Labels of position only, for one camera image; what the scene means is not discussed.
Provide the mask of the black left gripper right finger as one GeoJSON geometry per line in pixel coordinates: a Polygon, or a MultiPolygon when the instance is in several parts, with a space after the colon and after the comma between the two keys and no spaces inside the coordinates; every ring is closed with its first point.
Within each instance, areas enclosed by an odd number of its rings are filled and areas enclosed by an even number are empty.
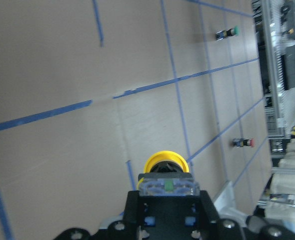
{"type": "Polygon", "coordinates": [[[211,224],[219,219],[218,211],[206,190],[201,190],[195,204],[199,224],[211,224]]]}

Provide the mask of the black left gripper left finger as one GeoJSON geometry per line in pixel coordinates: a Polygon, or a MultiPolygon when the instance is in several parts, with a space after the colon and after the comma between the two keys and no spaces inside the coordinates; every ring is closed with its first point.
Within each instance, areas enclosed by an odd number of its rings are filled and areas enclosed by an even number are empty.
{"type": "Polygon", "coordinates": [[[138,190],[128,192],[123,220],[131,225],[144,224],[144,201],[138,190]]]}

